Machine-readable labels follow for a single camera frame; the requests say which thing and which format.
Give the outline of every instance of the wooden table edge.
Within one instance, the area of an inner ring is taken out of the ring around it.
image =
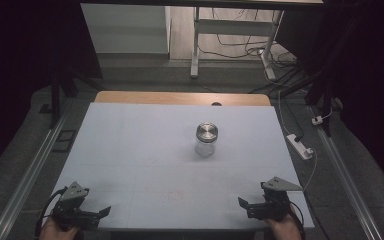
[[[173,104],[222,106],[271,106],[263,94],[101,91],[96,103]]]

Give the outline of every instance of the black cable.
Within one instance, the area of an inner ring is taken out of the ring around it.
[[[246,44],[245,44],[245,52],[247,52],[247,48],[248,47],[248,43],[249,43],[249,40],[251,40],[251,36],[248,37],[248,40],[246,41]]]
[[[286,77],[289,73],[291,73],[294,69],[296,69],[296,67],[290,69],[288,72],[286,72],[285,74],[283,74],[280,78],[277,79],[277,81],[282,80],[282,79],[283,79],[284,77]],[[252,94],[252,93],[254,93],[254,92],[260,91],[260,90],[262,90],[262,89],[264,89],[264,88],[266,88],[266,87],[270,87],[270,86],[272,86],[272,85],[274,85],[274,84],[275,84],[275,83],[270,82],[269,84],[264,85],[264,86],[262,86],[262,87],[254,88],[253,90],[249,91],[248,94]]]
[[[40,231],[42,230],[43,218],[45,218],[45,212],[46,212],[46,209],[48,209],[49,204],[51,204],[52,200],[54,200],[54,198],[57,195],[64,194],[64,192],[66,190],[67,190],[67,187],[64,187],[63,189],[60,189],[60,190],[56,191],[54,194],[52,194],[52,196],[46,202],[45,207],[42,209],[42,212],[40,213],[40,215],[39,215],[39,217],[38,217],[38,219],[36,221],[36,228],[35,228],[35,231],[34,231],[34,239],[35,240],[39,239]]]
[[[281,62],[281,61],[276,61],[273,57],[273,53],[270,53],[270,57],[271,57],[271,60],[269,59],[270,63],[272,63],[274,66],[278,67],[278,68],[285,68],[285,67],[291,67],[291,66],[296,66],[296,63],[295,62],[291,62],[290,64],[286,64],[284,62]]]
[[[227,56],[227,55],[223,55],[223,54],[220,54],[220,53],[216,53],[216,52],[207,52],[207,51],[204,51],[202,50],[199,45],[198,45],[198,49],[199,51],[203,52],[203,53],[208,53],[208,54],[214,54],[214,55],[217,55],[217,56],[221,56],[221,57],[226,57],[226,58],[243,58],[243,57],[247,57],[249,56],[249,54],[244,54],[244,55],[240,55],[240,56]]]
[[[294,219],[295,221],[295,224],[297,225],[298,227],[298,231],[301,235],[301,239],[302,240],[305,240],[305,231],[304,231],[304,217],[302,215],[302,211],[301,209],[293,202],[290,201],[291,204],[293,204],[297,209],[298,211],[300,212],[301,214],[301,219],[302,219],[302,222],[300,222],[300,220],[298,219],[297,215],[292,211],[292,209],[289,209],[288,213],[289,215],[292,217],[292,219]]]
[[[215,9],[214,9],[214,8],[211,8],[211,10],[212,10],[212,14],[213,14],[213,19],[216,19],[216,17],[217,17],[217,19],[220,19],[220,17],[219,17],[218,14],[216,13]],[[240,15],[239,17],[242,17],[242,15],[243,15],[243,13],[244,13],[244,10],[245,10],[245,9],[242,9],[242,10],[240,11],[240,14],[241,14],[241,15]],[[257,10],[257,13],[255,14],[254,21],[257,19],[257,14],[258,14],[258,10]],[[216,34],[216,36],[217,36],[217,39],[218,39],[220,45],[224,45],[224,46],[243,46],[243,45],[245,45],[245,48],[246,48],[246,46],[247,46],[247,45],[250,45],[250,44],[261,44],[261,43],[266,43],[266,42],[267,42],[267,41],[262,41],[262,42],[249,42],[249,39],[248,39],[248,42],[247,42],[247,43],[223,43],[223,42],[221,42],[221,40],[220,40],[220,36],[219,36],[219,34]]]
[[[319,225],[320,229],[322,230],[323,234],[325,235],[326,239],[327,240],[330,240],[330,237],[329,235],[327,234],[326,230],[324,229],[322,223],[320,222],[320,219],[319,217],[317,217],[315,211],[314,211],[314,208],[313,208],[313,205],[311,204],[311,201],[308,200],[308,197],[307,197],[307,193],[306,192],[303,192],[304,193],[304,197],[305,199],[307,200],[307,204],[308,206],[310,207],[311,211],[313,212],[313,215],[314,215],[314,218],[316,219],[317,221],[317,224]]]
[[[258,53],[258,50],[264,50],[265,47],[264,46],[261,46],[261,47],[253,47],[253,48],[248,48],[248,49],[245,49],[246,53],[249,55],[249,56],[258,56],[260,55]]]
[[[286,55],[286,54],[288,54],[288,53],[291,53],[291,52],[284,52],[284,53],[282,53],[282,54],[279,54],[278,56],[277,56],[277,60],[276,60],[276,62],[277,63],[280,63],[280,64],[290,64],[290,63],[294,63],[294,64],[296,64],[296,61],[294,60],[294,61],[281,61],[280,60],[280,57],[281,56],[283,56],[283,55]]]
[[[289,82],[298,72],[300,72],[301,71],[301,69],[299,69],[299,68],[297,68],[297,67],[294,67],[293,68],[295,71],[293,71],[292,72],[292,74],[290,75],[290,76],[288,76],[288,78],[287,79],[285,79],[283,82],[282,82],[282,84],[286,84],[287,82]],[[276,90],[276,89],[278,89],[279,87],[282,87],[282,84],[277,84],[277,86],[276,87],[274,87],[272,90],[270,90],[268,93],[267,93],[267,96],[269,97],[269,98],[272,98],[271,96],[270,96],[270,94],[274,91],[274,90]]]
[[[218,93],[217,91],[215,91],[215,90],[213,90],[213,89],[211,89],[211,88],[209,88],[209,87],[206,87],[206,86],[204,86],[204,85],[199,85],[200,87],[202,87],[202,88],[204,88],[204,89],[207,89],[208,91],[210,91],[210,92],[212,92],[212,93]]]

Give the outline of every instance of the wire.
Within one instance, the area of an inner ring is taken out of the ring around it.
[[[283,63],[283,64],[284,64],[284,63],[295,63],[295,65],[296,65],[296,60],[292,60],[292,61],[281,61],[281,60],[280,60],[280,56],[283,56],[283,55],[285,55],[286,53],[282,53],[282,54],[278,55],[276,61],[277,61],[278,63]]]
[[[308,179],[307,184],[305,184],[305,187],[304,187],[304,189],[302,190],[303,192],[305,192],[305,190],[306,190],[307,187],[308,187],[308,184],[310,184],[311,179],[313,178],[314,172],[316,171],[316,167],[317,167],[317,159],[318,159],[318,157],[317,157],[316,149],[312,148],[311,150],[314,151],[314,155],[316,155],[316,160],[314,161],[314,168],[313,168],[313,171],[311,172],[310,178]]]
[[[297,209],[298,209],[298,211],[299,211],[299,213],[300,213],[300,215],[301,215],[301,223],[302,223],[302,225],[304,226],[304,216],[302,215],[302,211],[301,211],[301,209],[298,207],[298,205],[296,205],[294,202],[291,202],[291,201],[289,201],[289,203],[291,203],[292,205],[294,205]]]
[[[322,230],[323,234],[325,235],[326,239],[327,239],[327,240],[330,240],[329,235],[327,234],[327,232],[326,232],[326,230],[324,229],[322,223],[320,222],[319,217],[317,216],[316,212],[314,211],[313,204],[311,204],[311,201],[308,200],[308,197],[307,197],[307,195],[306,195],[307,192],[303,192],[303,193],[304,193],[305,199],[307,200],[307,205],[310,206],[310,209],[311,209],[311,211],[313,212],[314,217],[316,218],[317,224],[319,225],[319,227],[320,227],[320,229]]]
[[[294,112],[292,112],[292,109],[291,109],[291,107],[289,106],[288,101],[286,101],[286,98],[285,98],[285,103],[286,103],[286,107],[288,107],[288,110],[289,110],[289,112],[290,112],[291,115],[292,115],[292,118],[293,118],[294,121],[295,121],[295,124],[298,126],[298,128],[299,128],[299,130],[300,130],[300,132],[301,132],[301,136],[299,136],[299,138],[302,139],[302,138],[304,137],[304,135],[305,135],[304,130],[302,129],[301,124],[299,124],[297,118],[295,117]]]
[[[330,113],[327,116],[322,117],[322,119],[328,118],[330,115],[332,115],[332,107],[330,108]]]
[[[211,10],[212,10],[212,13],[213,13],[213,19],[216,19],[216,17],[217,17],[217,19],[220,19],[220,17],[218,16],[216,10],[215,10],[214,8],[212,8]],[[245,9],[241,9],[241,10],[239,11],[240,16],[239,16],[239,17],[236,17],[236,18],[233,19],[233,20],[236,21],[236,19],[242,17],[243,14],[244,14],[244,11],[245,11]],[[243,45],[245,45],[245,48],[246,48],[246,46],[249,45],[249,44],[261,44],[261,43],[266,43],[266,42],[267,42],[267,41],[261,41],[261,42],[249,42],[249,39],[248,39],[248,42],[247,42],[247,43],[223,43],[223,42],[220,40],[220,36],[219,36],[219,34],[216,34],[216,36],[217,36],[217,39],[218,39],[219,43],[220,43],[221,45],[224,45],[224,46],[243,46]]]
[[[280,56],[286,55],[286,54],[288,54],[288,53],[291,53],[291,52],[290,52],[290,51],[287,51],[287,52],[284,52],[284,53],[279,54],[279,56],[277,56],[277,60],[279,60]]]
[[[48,201],[45,204],[45,207],[42,209],[42,212],[39,215],[39,218],[36,221],[36,228],[35,228],[35,239],[39,239],[40,236],[40,231],[42,229],[42,223],[43,223],[43,218],[45,218],[45,212],[46,209],[48,209],[49,204],[51,204],[52,200],[57,196],[57,195],[62,195],[64,192],[67,190],[67,187],[64,187],[63,189],[60,189],[56,191],[52,196],[48,199]]]
[[[275,66],[278,67],[278,68],[285,68],[285,67],[290,67],[290,66],[296,66],[296,63],[295,63],[295,62],[293,62],[292,64],[285,64],[284,62],[281,62],[281,61],[279,61],[279,60],[276,61],[276,60],[274,59],[274,57],[273,57],[273,53],[270,53],[269,56],[271,57],[271,60],[269,59],[270,63],[273,64],[273,65],[275,65]]]
[[[299,233],[301,235],[301,239],[305,240],[304,216],[302,215],[302,211],[301,211],[301,209],[295,203],[293,203],[291,201],[289,201],[289,203],[293,204],[298,209],[299,213],[301,214],[302,221],[300,222],[300,220],[298,219],[296,213],[294,211],[292,211],[292,209],[289,209],[289,211],[288,211],[289,215],[292,217],[292,219],[294,219],[295,224],[298,227],[298,231],[299,231]]]
[[[244,54],[244,55],[240,55],[240,56],[227,56],[227,55],[223,55],[223,54],[220,54],[220,53],[216,53],[216,52],[207,52],[207,51],[204,51],[202,50],[199,45],[198,45],[198,49],[199,51],[203,52],[203,53],[208,53],[208,54],[213,54],[213,55],[217,55],[217,56],[221,56],[221,57],[227,57],[227,58],[242,58],[242,57],[247,57],[249,54]]]
[[[253,48],[248,48],[248,49],[246,49],[245,48],[245,51],[246,51],[246,53],[249,55],[249,56],[258,56],[258,55],[260,55],[259,53],[258,53],[258,51],[259,50],[264,50],[265,49],[265,46],[261,46],[261,47],[253,47]]]
[[[200,85],[200,87],[202,87],[202,88],[204,88],[204,89],[207,89],[207,90],[210,91],[210,92],[218,93],[217,91],[215,91],[215,90],[213,90],[213,89],[211,89],[211,88],[209,88],[209,87],[206,87],[206,86],[204,86],[204,85]]]
[[[288,135],[291,135],[291,133],[288,131],[288,129],[286,129],[285,123],[283,122],[282,108],[280,107],[280,91],[279,91],[279,93],[278,93],[278,96],[279,96],[278,103],[279,103],[280,120],[282,121],[282,126],[283,126],[283,128],[285,129],[285,131],[288,133]]]
[[[254,21],[257,20],[257,16],[258,16],[258,9],[257,11],[255,12],[255,17],[254,17]],[[246,47],[248,46],[249,44],[249,40],[251,40],[251,36],[248,37],[248,41],[246,41],[246,45],[245,45],[245,52],[248,52]]]
[[[286,84],[281,84],[281,83],[277,83],[277,82],[272,82],[269,80],[269,76],[267,76],[267,73],[266,71],[264,71],[264,76],[266,77],[266,80],[267,82],[271,83],[271,84],[274,84],[274,85],[278,85],[278,86],[284,86],[284,87],[291,87],[290,85],[286,85]]]
[[[284,81],[283,81],[283,86],[284,87],[290,87],[290,85],[286,85],[285,83],[287,83],[287,82],[289,82],[298,72],[300,72],[301,70],[299,69],[299,68],[297,68],[297,67],[294,67],[293,68],[293,70],[294,71],[292,71],[292,74],[291,75],[289,75],[288,76],[288,78],[286,78]],[[276,87],[274,87],[272,90],[270,90],[268,93],[267,93],[267,96],[269,97],[269,98],[272,98],[271,96],[270,96],[270,94],[274,91],[274,90],[276,90],[279,86],[282,86],[282,85],[279,85],[279,84],[277,84],[278,86],[276,86]]]
[[[278,78],[278,81],[282,80],[284,77],[286,77],[286,75],[288,75],[289,73],[291,73],[295,68],[289,70],[288,72],[286,72],[285,74],[283,74],[280,78]],[[254,92],[257,92],[257,91],[260,91],[266,87],[270,87],[271,85],[273,85],[274,83],[270,82],[269,84],[265,85],[265,86],[262,86],[262,87],[258,87],[258,88],[254,88],[253,90],[249,91],[248,94],[252,94]]]

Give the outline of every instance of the glass jar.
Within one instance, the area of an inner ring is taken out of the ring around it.
[[[202,157],[211,156],[216,150],[218,129],[212,123],[201,123],[196,129],[195,152]]]

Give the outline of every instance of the wall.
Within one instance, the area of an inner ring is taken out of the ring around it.
[[[81,6],[97,53],[168,53],[167,7]]]

